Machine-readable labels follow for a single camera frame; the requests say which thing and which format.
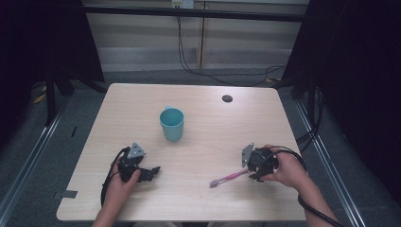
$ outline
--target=pink toothbrush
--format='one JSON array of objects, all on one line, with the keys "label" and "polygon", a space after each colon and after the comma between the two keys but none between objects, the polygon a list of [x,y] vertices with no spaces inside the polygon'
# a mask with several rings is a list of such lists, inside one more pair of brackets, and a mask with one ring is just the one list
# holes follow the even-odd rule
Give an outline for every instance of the pink toothbrush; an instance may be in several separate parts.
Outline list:
[{"label": "pink toothbrush", "polygon": [[238,176],[241,176],[242,174],[245,174],[245,173],[248,173],[248,172],[249,172],[249,170],[247,168],[247,169],[244,169],[244,170],[242,170],[240,172],[230,174],[227,177],[223,177],[223,178],[220,178],[218,180],[214,180],[214,181],[210,182],[210,187],[216,187],[219,183],[230,181],[230,180],[232,180],[234,178],[237,178]]}]

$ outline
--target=dark background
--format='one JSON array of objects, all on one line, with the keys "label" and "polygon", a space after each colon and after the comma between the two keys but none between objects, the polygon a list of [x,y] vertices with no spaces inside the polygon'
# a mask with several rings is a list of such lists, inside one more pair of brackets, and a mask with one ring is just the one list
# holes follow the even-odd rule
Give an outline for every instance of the dark background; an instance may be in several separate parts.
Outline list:
[{"label": "dark background", "polygon": [[311,0],[283,79],[322,89],[346,139],[401,204],[401,3]]}]

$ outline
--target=white wall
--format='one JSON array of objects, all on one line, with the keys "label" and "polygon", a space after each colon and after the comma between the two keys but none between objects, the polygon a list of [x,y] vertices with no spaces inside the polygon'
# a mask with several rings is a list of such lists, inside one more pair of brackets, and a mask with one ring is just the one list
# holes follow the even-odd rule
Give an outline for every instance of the white wall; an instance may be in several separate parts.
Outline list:
[{"label": "white wall", "polygon": [[[171,1],[91,1],[84,4],[171,8]],[[196,1],[195,9],[304,14],[305,0]],[[103,71],[181,68],[175,17],[88,13]],[[191,68],[261,67],[286,63],[300,23],[181,18]],[[204,27],[203,39],[201,28]]]}]

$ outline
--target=black cable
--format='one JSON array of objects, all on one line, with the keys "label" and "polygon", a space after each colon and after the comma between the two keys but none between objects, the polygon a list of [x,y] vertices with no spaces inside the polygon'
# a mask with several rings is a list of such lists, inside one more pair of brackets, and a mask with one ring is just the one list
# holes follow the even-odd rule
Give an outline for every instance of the black cable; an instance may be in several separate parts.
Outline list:
[{"label": "black cable", "polygon": [[298,195],[298,202],[301,204],[302,207],[304,207],[305,210],[309,211],[310,213],[314,214],[315,216],[327,221],[329,224],[335,226],[335,227],[343,227],[340,223],[338,223],[336,220],[330,218],[329,216],[325,215],[324,213],[316,210],[315,208],[311,207],[310,205],[306,204],[306,202],[301,198],[300,195]]},{"label": "black cable", "polygon": [[118,152],[118,154],[115,156],[115,158],[114,158],[114,160],[113,160],[113,162],[112,162],[112,165],[110,166],[109,173],[107,174],[106,180],[104,181],[104,183],[103,183],[103,185],[102,185],[103,187],[102,187],[102,189],[101,189],[100,204],[101,204],[102,206],[103,206],[104,199],[106,198],[107,187],[109,186],[110,179],[112,178],[112,176],[110,176],[110,174],[112,174],[112,171],[113,171],[113,168],[114,168],[114,166],[115,166],[115,163],[117,162],[117,160],[118,160],[118,158],[120,157],[121,153],[126,152],[126,151],[128,151],[128,150],[130,150],[129,147],[121,149],[121,150]]},{"label": "black cable", "polygon": [[322,121],[322,117],[323,117],[323,104],[324,104],[324,102],[323,102],[322,92],[320,91],[319,88],[317,88],[317,89],[318,89],[318,98],[316,99],[316,103],[317,103],[317,105],[319,107],[319,117],[318,117],[318,120],[317,120],[316,123],[315,122],[311,123],[312,124],[312,129],[310,131],[308,131],[305,135],[299,137],[296,140],[297,144],[300,145],[305,141],[305,139],[307,137],[310,137],[309,141],[307,142],[307,144],[301,149],[301,151],[300,151],[301,153],[304,153],[306,148],[315,139],[315,136],[318,133],[319,126],[321,125],[321,121]]},{"label": "black cable", "polygon": [[177,23],[178,23],[178,36],[179,36],[179,56],[180,56],[180,64],[181,67],[188,73],[194,74],[194,75],[198,75],[198,76],[204,76],[204,77],[209,77],[211,79],[217,80],[219,82],[231,85],[231,86],[243,86],[243,85],[237,85],[237,84],[233,84],[227,81],[224,81],[222,79],[218,79],[216,77],[218,76],[264,76],[263,80],[258,81],[257,83],[254,84],[250,84],[247,85],[245,87],[254,87],[257,86],[263,82],[266,81],[266,79],[268,78],[268,74],[272,73],[282,67],[285,67],[285,65],[273,65],[268,67],[264,73],[254,73],[254,74],[241,74],[241,73],[233,73],[233,74],[204,74],[204,73],[199,73],[199,72],[195,72],[193,71],[188,64],[186,63],[186,59],[185,59],[185,55],[183,53],[183,37],[182,37],[182,30],[181,30],[181,17],[177,17]]},{"label": "black cable", "polygon": [[[289,153],[292,154],[297,160],[298,162],[300,162],[301,166],[303,166],[304,170],[306,171],[306,164],[304,162],[304,159],[301,157],[301,155],[299,155],[297,152],[295,152],[294,150],[290,149],[290,148],[286,148],[283,146],[271,146],[267,149],[270,148],[281,148],[279,150],[273,151],[270,155],[268,155],[268,157],[266,157],[261,163],[263,164],[264,162],[267,162],[267,160],[269,160],[270,157],[272,157],[273,155],[276,155],[278,153]],[[308,205],[302,198],[300,195],[298,195],[298,202],[300,203],[300,205],[302,207],[304,207],[305,210],[309,211],[310,213],[314,214],[315,216],[323,219],[324,221],[326,221],[327,223],[335,226],[335,227],[343,227],[343,225],[341,225],[340,223],[338,223],[337,221],[335,221],[334,219],[330,218],[329,216],[325,215],[324,213],[316,210],[315,208],[311,207],[310,205]]]}]

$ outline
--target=black curtain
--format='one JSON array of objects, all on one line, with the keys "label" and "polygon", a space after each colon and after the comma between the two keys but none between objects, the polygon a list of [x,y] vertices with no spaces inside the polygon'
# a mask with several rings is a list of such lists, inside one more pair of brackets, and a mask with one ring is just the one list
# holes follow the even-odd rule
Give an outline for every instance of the black curtain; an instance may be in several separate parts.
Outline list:
[{"label": "black curtain", "polygon": [[2,1],[0,7],[0,146],[18,123],[32,85],[54,77],[103,81],[96,45],[80,0]]}]

